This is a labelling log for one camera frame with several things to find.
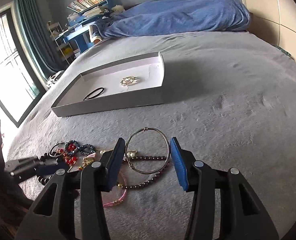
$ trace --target cardboard box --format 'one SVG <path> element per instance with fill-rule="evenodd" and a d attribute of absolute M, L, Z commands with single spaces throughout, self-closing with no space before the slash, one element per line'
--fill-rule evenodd
<path fill-rule="evenodd" d="M 98 66 L 78 75 L 58 96 L 51 109 L 60 117 L 162 104 L 164 72 L 160 52 Z M 128 76 L 135 76 L 139 81 L 122 86 L 121 80 Z M 101 95 L 83 101 L 89 93 L 100 87 L 104 88 Z"/>

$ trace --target glass door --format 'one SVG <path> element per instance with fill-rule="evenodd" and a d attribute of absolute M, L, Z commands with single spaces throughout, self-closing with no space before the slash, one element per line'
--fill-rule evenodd
<path fill-rule="evenodd" d="M 8 9 L 0 14 L 0 107 L 19 127 L 44 93 L 23 52 Z"/>

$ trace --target black hair tie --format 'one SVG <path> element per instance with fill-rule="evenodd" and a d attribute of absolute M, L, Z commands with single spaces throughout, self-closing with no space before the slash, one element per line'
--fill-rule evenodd
<path fill-rule="evenodd" d="M 97 92 L 99 90 L 101 90 L 101 91 L 98 94 L 96 94 L 96 95 L 94 95 L 92 97 L 90 96 L 91 94 L 93 94 L 94 92 Z M 92 91 L 91 93 L 89 93 L 83 100 L 85 101 L 85 100 L 89 100 L 89 99 L 92 99 L 92 98 L 96 98 L 97 96 L 101 95 L 104 92 L 104 90 L 105 90 L 104 88 L 97 88 L 94 91 Z"/>

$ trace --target gray bedspread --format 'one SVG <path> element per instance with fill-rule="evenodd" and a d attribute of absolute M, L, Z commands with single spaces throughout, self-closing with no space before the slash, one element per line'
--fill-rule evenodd
<path fill-rule="evenodd" d="M 165 104 L 58 118 L 51 104 L 78 73 L 115 60 L 160 51 L 165 62 Z M 8 159 L 40 156 L 74 139 L 110 149 L 144 126 L 176 136 L 181 147 L 213 168 L 237 167 L 253 186 L 280 236 L 296 220 L 296 63 L 250 33 L 195 32 L 105 41 L 83 53 L 19 128 Z M 165 155 L 153 132 L 131 143 L 141 155 Z M 143 162 L 142 169 L 157 167 Z M 123 167 L 129 184 L 149 176 Z M 22 184 L 35 198 L 36 178 Z M 118 188 L 104 194 L 115 200 Z M 106 208 L 111 239 L 183 239 L 192 202 L 171 165 L 152 186 L 131 191 Z M 76 201 L 76 236 L 80 234 Z"/>

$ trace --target door frame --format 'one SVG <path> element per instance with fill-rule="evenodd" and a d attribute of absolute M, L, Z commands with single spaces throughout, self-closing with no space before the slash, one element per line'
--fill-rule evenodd
<path fill-rule="evenodd" d="M 41 84 L 40 80 L 38 79 L 37 75 L 35 74 L 35 72 L 33 71 L 27 57 L 26 54 L 23 51 L 23 48 L 21 46 L 21 43 L 19 41 L 14 23 L 13 23 L 13 18 L 12 18 L 12 13 L 11 13 L 11 8 L 6 9 L 4 11 L 2 11 L 0 13 L 0 17 L 3 15 L 7 15 L 7 21 L 8 21 L 8 25 L 9 25 L 9 29 L 10 29 L 10 33 L 13 39 L 13 42 L 16 46 L 16 49 L 18 51 L 18 54 L 22 60 L 23 65 L 25 66 L 29 76 L 31 77 L 32 81 L 34 82 L 35 86 L 38 88 L 39 90 L 39 94 L 37 95 L 37 97 L 32 101 L 32 103 L 29 105 L 29 107 L 26 109 L 26 111 L 24 111 L 23 115 L 20 117 L 19 121 L 16 121 L 14 119 L 14 117 L 9 113 L 9 111 L 7 110 L 7 108 L 4 106 L 4 104 L 1 102 L 0 100 L 0 107 L 1 109 L 5 112 L 5 114 L 9 117 L 9 119 L 15 124 L 16 127 L 19 127 L 22 122 L 26 119 L 26 117 L 28 116 L 28 114 L 32 111 L 32 109 L 35 107 L 35 105 L 39 102 L 39 100 L 42 98 L 42 96 L 46 93 L 46 89 L 44 88 L 44 86 Z"/>

